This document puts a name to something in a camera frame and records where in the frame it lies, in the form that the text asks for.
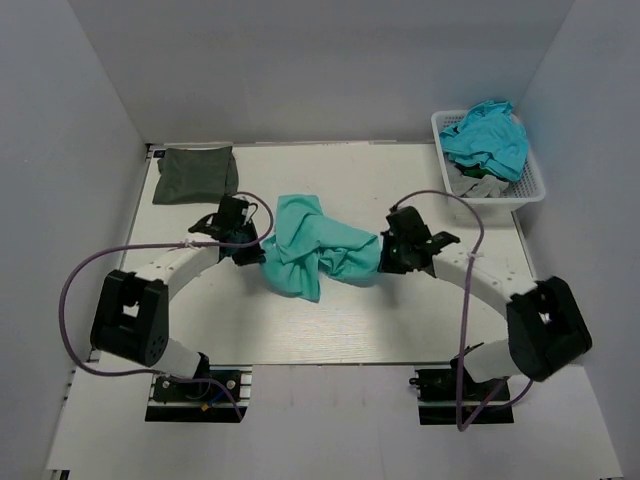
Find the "teal green t-shirt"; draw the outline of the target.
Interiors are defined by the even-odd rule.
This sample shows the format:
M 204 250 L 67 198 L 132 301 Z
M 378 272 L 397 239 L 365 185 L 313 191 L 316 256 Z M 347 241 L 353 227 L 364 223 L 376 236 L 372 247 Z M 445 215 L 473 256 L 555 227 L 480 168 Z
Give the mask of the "teal green t-shirt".
M 278 198 L 274 234 L 262 248 L 262 272 L 277 292 L 310 302 L 321 298 L 320 276 L 366 283 L 378 272 L 379 236 L 325 215 L 315 195 Z

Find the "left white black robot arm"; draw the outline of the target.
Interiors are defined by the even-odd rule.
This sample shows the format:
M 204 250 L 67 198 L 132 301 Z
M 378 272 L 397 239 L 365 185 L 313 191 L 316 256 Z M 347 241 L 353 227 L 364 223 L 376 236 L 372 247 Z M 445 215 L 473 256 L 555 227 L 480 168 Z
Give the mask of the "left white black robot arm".
M 188 398 L 205 396 L 212 378 L 208 358 L 170 338 L 169 303 L 226 258 L 237 266 L 265 261 L 252 221 L 256 210 L 255 202 L 225 195 L 215 213 L 188 229 L 185 243 L 135 271 L 110 272 L 100 293 L 91 346 L 177 377 L 177 387 Z

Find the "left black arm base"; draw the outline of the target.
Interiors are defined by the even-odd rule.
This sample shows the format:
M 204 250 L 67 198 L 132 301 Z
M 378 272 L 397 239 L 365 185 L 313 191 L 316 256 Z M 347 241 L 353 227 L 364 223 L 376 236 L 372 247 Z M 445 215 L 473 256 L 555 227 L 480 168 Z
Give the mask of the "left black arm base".
M 252 384 L 250 366 L 211 367 L 210 377 L 221 383 L 240 411 L 217 384 L 183 384 L 155 376 L 148 397 L 148 423 L 234 424 L 246 413 Z

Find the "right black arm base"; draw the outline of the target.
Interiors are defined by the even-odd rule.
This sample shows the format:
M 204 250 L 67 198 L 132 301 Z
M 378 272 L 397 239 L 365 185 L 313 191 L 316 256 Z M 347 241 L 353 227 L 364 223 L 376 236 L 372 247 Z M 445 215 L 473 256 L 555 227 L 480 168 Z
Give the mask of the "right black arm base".
M 417 393 L 419 421 L 422 426 L 456 425 L 456 372 L 452 368 L 418 369 L 409 378 L 409 385 Z M 513 424 L 512 408 L 502 407 L 511 399 L 509 387 L 499 379 L 483 383 L 473 382 L 464 374 L 462 383 L 462 422 L 493 390 L 500 390 L 475 418 L 473 424 Z

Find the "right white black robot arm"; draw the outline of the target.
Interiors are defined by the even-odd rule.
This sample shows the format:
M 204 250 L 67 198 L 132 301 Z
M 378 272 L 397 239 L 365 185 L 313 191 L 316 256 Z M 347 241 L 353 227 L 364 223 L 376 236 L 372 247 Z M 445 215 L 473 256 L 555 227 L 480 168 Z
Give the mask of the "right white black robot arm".
M 463 289 L 502 316 L 507 338 L 466 347 L 463 366 L 451 374 L 453 390 L 472 399 L 489 380 L 524 375 L 543 382 L 593 346 L 573 292 L 552 276 L 534 281 L 481 258 L 449 232 L 433 234 L 412 207 L 393 207 L 382 233 L 378 271 L 422 271 Z

